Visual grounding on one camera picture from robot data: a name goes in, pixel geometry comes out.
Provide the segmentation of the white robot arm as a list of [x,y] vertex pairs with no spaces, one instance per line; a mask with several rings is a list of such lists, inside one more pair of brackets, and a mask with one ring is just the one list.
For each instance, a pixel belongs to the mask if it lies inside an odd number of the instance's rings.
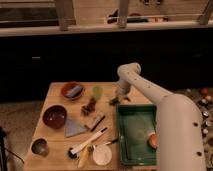
[[120,65],[116,94],[135,87],[156,106],[157,171],[207,171],[202,114],[186,95],[173,93],[140,75],[138,63]]

